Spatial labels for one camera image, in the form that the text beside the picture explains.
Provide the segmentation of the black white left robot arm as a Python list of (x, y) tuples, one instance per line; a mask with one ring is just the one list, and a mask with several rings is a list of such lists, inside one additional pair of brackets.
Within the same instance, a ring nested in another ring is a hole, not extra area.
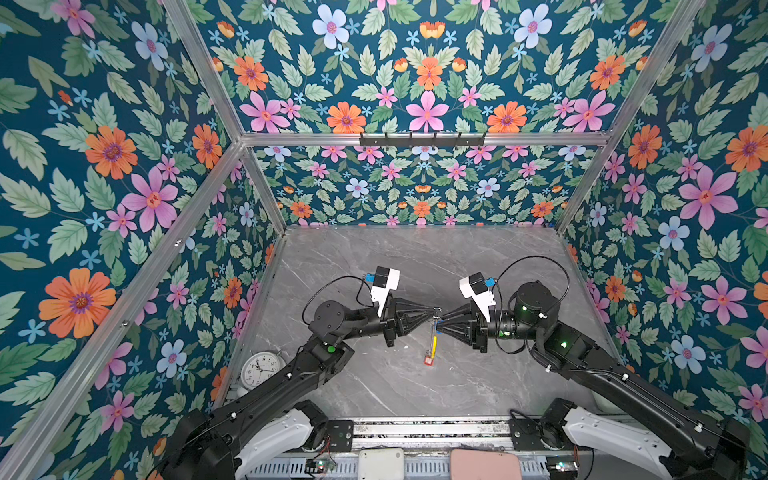
[(381, 335), (392, 347), (431, 319), (434, 309), (387, 296), (380, 306), (350, 309), (334, 300), (322, 302), (308, 324), (309, 339), (276, 374), (213, 412), (187, 413), (167, 440), (161, 460), (151, 469), (161, 479), (242, 479), (256, 468), (256, 456), (271, 456), (254, 440), (278, 416), (296, 410), (309, 434), (323, 430), (327, 418), (303, 398), (339, 374), (354, 355), (348, 339)]

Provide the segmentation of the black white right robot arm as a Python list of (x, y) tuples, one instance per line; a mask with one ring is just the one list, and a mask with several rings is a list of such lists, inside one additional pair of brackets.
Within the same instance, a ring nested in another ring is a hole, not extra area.
[(594, 418), (557, 398), (539, 420), (542, 442), (589, 447), (664, 479), (739, 479), (746, 471), (750, 431), (714, 420), (624, 367), (593, 339), (562, 322), (561, 301), (541, 282), (521, 285), (504, 309), (486, 287), (464, 285), (466, 306), (437, 323), (439, 332), (485, 352), (490, 340), (520, 340), (546, 371), (604, 398), (638, 428)]

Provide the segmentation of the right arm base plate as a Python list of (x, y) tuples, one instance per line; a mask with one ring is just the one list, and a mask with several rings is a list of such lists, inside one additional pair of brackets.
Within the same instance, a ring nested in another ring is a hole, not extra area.
[(508, 427), (511, 442), (517, 451), (555, 450), (555, 447), (549, 445), (541, 435), (541, 429), (536, 420), (509, 418)]

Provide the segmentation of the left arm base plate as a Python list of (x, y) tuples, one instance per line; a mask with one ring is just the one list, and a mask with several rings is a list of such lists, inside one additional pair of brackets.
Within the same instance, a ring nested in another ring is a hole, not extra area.
[(354, 439), (352, 420), (329, 420), (314, 426), (307, 441), (300, 447), (304, 452), (350, 452)]

